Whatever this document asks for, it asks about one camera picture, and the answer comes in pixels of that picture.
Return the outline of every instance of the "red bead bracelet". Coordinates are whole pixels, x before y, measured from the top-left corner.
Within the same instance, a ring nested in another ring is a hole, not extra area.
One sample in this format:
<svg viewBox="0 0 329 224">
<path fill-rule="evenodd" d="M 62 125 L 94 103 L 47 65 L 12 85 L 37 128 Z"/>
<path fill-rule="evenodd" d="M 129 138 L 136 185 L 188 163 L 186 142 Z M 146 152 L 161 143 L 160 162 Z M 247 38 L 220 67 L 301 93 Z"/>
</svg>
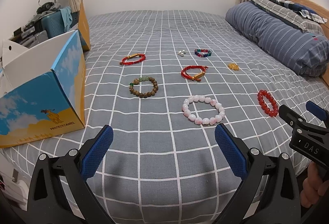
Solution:
<svg viewBox="0 0 329 224">
<path fill-rule="evenodd" d="M 202 72 L 201 72 L 201 73 L 198 73 L 198 74 L 196 74 L 195 76 L 192 77 L 192 76 L 190 76 L 190 75 L 188 75 L 188 74 L 186 73 L 186 71 L 189 70 L 189 69 L 201 69 Z M 195 80 L 195 81 L 200 82 L 200 81 L 201 81 L 200 77 L 202 77 L 202 76 L 205 75 L 205 73 L 206 73 L 206 69 L 208 69 L 207 66 L 190 65 L 190 66 L 185 67 L 185 68 L 181 71 L 181 75 L 182 75 L 182 77 L 184 77 L 184 78 L 186 78 L 186 79 L 188 79 L 188 80 L 192 80 L 192 81 Z"/>
<path fill-rule="evenodd" d="M 126 60 L 128 60 L 128 59 L 131 59 L 131 58 L 134 58 L 134 57 L 141 57 L 139 60 L 137 60 L 137 61 L 134 61 L 134 62 L 126 62 Z M 146 59 L 146 56 L 145 56 L 145 54 L 142 54 L 142 53 L 135 53 L 135 54 L 133 54 L 133 55 L 129 55 L 129 56 L 127 56 L 127 57 L 124 57 L 123 59 L 122 59 L 122 61 L 120 62 L 120 65 L 132 65 L 132 64 L 135 64 L 135 63 L 139 63 L 139 62 L 142 62 L 142 61 L 144 61 Z"/>
<path fill-rule="evenodd" d="M 272 107 L 273 107 L 272 111 L 265 103 L 263 96 L 265 96 L 269 100 L 269 102 L 272 104 Z M 279 108 L 278 108 L 278 105 L 276 104 L 276 101 L 271 96 L 271 93 L 267 92 L 266 90 L 260 90 L 257 94 L 257 99 L 259 101 L 259 105 L 262 107 L 262 109 L 264 110 L 264 112 L 266 114 L 268 114 L 270 117 L 275 117 L 278 115 Z"/>
</svg>

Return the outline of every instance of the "wooden bead bracelet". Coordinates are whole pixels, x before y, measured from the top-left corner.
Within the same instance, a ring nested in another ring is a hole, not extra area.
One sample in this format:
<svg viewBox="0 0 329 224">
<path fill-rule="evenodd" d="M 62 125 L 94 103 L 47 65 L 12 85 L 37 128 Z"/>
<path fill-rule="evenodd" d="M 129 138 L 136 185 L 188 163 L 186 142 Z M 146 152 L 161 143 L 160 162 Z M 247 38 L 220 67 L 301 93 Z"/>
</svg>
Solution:
<svg viewBox="0 0 329 224">
<path fill-rule="evenodd" d="M 265 103 L 263 96 L 267 97 L 269 102 L 272 104 L 273 110 L 271 111 L 270 108 Z M 260 90 L 257 94 L 257 99 L 259 101 L 259 105 L 262 107 L 264 112 L 268 114 L 270 117 L 276 117 L 278 115 L 279 109 L 276 101 L 271 96 L 271 93 L 267 92 L 266 90 Z"/>
<path fill-rule="evenodd" d="M 189 76 L 189 75 L 186 73 L 186 71 L 189 70 L 189 69 L 201 69 L 202 72 L 201 72 L 201 73 L 198 73 L 198 74 L 196 74 L 195 76 L 192 77 L 192 76 Z M 195 80 L 195 81 L 200 82 L 200 81 L 201 81 L 200 77 L 203 77 L 203 76 L 205 75 L 205 73 L 206 73 L 206 69 L 208 69 L 207 66 L 190 65 L 190 66 L 185 67 L 185 68 L 181 71 L 181 75 L 182 75 L 182 77 L 184 77 L 184 78 L 186 78 L 186 79 L 188 79 L 188 80 L 192 80 L 192 81 Z"/>
<path fill-rule="evenodd" d="M 147 93 L 141 93 L 137 90 L 134 90 L 134 85 L 138 85 L 139 82 L 143 82 L 143 81 L 151 81 L 151 83 L 153 84 L 152 91 L 147 92 Z M 134 79 L 134 81 L 132 83 L 129 84 L 130 93 L 133 95 L 136 95 L 137 97 L 140 97 L 140 98 L 147 98 L 147 97 L 154 96 L 155 93 L 158 91 L 158 89 L 159 89 L 158 84 L 157 84 L 156 80 L 152 77 L 142 77 L 142 78 L 138 78 L 138 79 L 136 78 L 136 79 Z"/>
<path fill-rule="evenodd" d="M 137 61 L 134 61 L 134 62 L 126 62 L 126 60 L 128 59 L 131 59 L 131 58 L 134 58 L 134 57 L 141 57 L 139 60 Z M 146 59 L 146 56 L 145 54 L 142 54 L 142 53 L 135 53 L 133 55 L 129 55 L 127 57 L 124 57 L 122 59 L 122 61 L 120 62 L 120 65 L 132 65 L 132 64 L 135 64 L 135 63 L 139 63 L 139 62 L 142 62 Z"/>
</svg>

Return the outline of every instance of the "gray plaid pillow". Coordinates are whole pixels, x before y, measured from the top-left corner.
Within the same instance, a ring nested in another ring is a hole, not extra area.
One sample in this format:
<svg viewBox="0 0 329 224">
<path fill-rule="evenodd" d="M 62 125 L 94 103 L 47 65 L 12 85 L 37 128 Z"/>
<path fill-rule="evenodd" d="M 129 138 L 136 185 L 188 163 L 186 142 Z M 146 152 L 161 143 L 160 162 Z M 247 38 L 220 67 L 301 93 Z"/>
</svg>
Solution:
<svg viewBox="0 0 329 224">
<path fill-rule="evenodd" d="M 293 12 L 290 9 L 282 7 L 278 4 L 273 3 L 269 0 L 251 0 L 253 1 L 258 7 L 262 10 L 266 11 L 267 13 L 279 18 L 283 22 L 289 24 L 290 26 L 300 29 L 303 33 L 309 32 L 318 35 L 323 35 L 324 32 L 321 26 L 309 19 L 302 18 L 297 13 Z"/>
</svg>

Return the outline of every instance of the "finger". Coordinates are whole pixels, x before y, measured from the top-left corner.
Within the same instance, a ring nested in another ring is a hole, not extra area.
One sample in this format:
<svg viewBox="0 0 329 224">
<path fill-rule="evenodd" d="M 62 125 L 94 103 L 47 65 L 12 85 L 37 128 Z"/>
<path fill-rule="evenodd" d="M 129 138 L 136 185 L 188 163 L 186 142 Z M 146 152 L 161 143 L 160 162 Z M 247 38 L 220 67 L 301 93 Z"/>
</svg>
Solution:
<svg viewBox="0 0 329 224">
<path fill-rule="evenodd" d="M 327 189 L 329 186 L 329 180 L 325 181 L 324 183 L 321 184 L 320 188 L 318 189 L 317 193 L 320 196 L 324 196 L 324 194 L 326 193 Z"/>
<path fill-rule="evenodd" d="M 307 200 L 309 200 L 312 205 L 316 204 L 320 197 L 317 191 L 310 186 L 308 178 L 303 182 L 303 190 Z"/>
<path fill-rule="evenodd" d="M 310 163 L 307 168 L 307 177 L 310 186 L 318 190 L 321 184 L 323 183 L 322 179 L 319 176 L 319 170 L 317 169 L 317 165 L 315 162 Z"/>
<path fill-rule="evenodd" d="M 307 200 L 304 190 L 300 193 L 300 204 L 305 208 L 309 208 L 312 205 L 310 201 Z"/>
</svg>

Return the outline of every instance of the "bracelet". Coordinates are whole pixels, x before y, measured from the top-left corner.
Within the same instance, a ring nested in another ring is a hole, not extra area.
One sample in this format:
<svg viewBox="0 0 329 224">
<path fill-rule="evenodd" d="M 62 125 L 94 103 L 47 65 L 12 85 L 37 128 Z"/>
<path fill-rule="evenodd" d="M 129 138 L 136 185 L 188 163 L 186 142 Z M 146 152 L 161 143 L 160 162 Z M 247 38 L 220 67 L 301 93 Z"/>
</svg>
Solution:
<svg viewBox="0 0 329 224">
<path fill-rule="evenodd" d="M 191 111 L 189 110 L 189 104 L 192 102 L 204 102 L 204 103 L 210 103 L 211 106 L 214 106 L 218 111 L 219 114 L 216 115 L 215 117 L 212 118 L 201 118 L 201 117 L 196 117 L 194 114 L 191 113 Z M 222 121 L 222 119 L 225 116 L 225 109 L 222 107 L 222 104 L 217 102 L 215 99 L 211 99 L 210 97 L 205 97 L 203 95 L 199 96 L 199 95 L 195 95 L 192 97 L 189 97 L 187 99 L 184 100 L 183 106 L 182 106 L 182 110 L 184 112 L 184 115 L 192 122 L 194 122 L 195 124 L 210 124 L 213 125 L 215 123 L 219 123 L 220 121 Z"/>
<path fill-rule="evenodd" d="M 193 77 L 191 77 L 191 76 L 189 76 L 189 75 L 186 73 L 186 71 L 189 70 L 189 69 L 201 69 L 202 72 L 196 74 L 196 75 L 193 76 Z M 190 65 L 190 66 L 185 67 L 185 68 L 181 71 L 181 75 L 182 75 L 182 77 L 184 77 L 184 78 L 186 78 L 186 79 L 188 79 L 188 80 L 192 80 L 192 81 L 196 80 L 196 81 L 200 82 L 200 81 L 201 81 L 200 77 L 202 77 L 202 76 L 205 75 L 205 73 L 206 73 L 206 69 L 208 69 L 207 66 Z"/>
<path fill-rule="evenodd" d="M 269 102 L 272 104 L 273 110 L 271 111 L 270 108 L 265 103 L 263 96 L 267 97 Z M 268 114 L 270 117 L 276 117 L 278 115 L 279 109 L 276 101 L 271 96 L 271 93 L 267 92 L 266 90 L 260 90 L 257 94 L 257 99 L 259 101 L 259 105 L 262 107 L 264 112 Z"/>
<path fill-rule="evenodd" d="M 126 62 L 126 60 L 128 59 L 131 59 L 131 58 L 134 58 L 134 57 L 141 57 L 138 61 L 134 61 L 134 62 Z M 132 64 L 135 64 L 135 63 L 139 63 L 139 62 L 142 62 L 143 60 L 146 59 L 146 56 L 145 54 L 142 54 L 142 53 L 135 53 L 133 55 L 128 55 L 127 57 L 124 57 L 122 59 L 122 61 L 120 62 L 120 65 L 132 65 Z"/>
<path fill-rule="evenodd" d="M 151 81 L 151 83 L 153 84 L 152 91 L 147 92 L 147 93 L 141 93 L 137 90 L 134 90 L 134 85 L 138 85 L 139 82 L 142 82 L 142 81 Z M 136 95 L 137 97 L 140 97 L 140 98 L 147 98 L 147 97 L 154 96 L 155 93 L 158 91 L 158 89 L 159 89 L 158 84 L 155 81 L 155 79 L 152 77 L 142 77 L 142 78 L 138 78 L 138 79 L 136 78 L 136 79 L 134 79 L 134 81 L 132 83 L 129 84 L 130 93 L 133 95 Z"/>
<path fill-rule="evenodd" d="M 208 50 L 208 49 L 195 49 L 194 50 L 194 54 L 198 57 L 209 57 L 211 56 L 211 51 Z"/>
</svg>

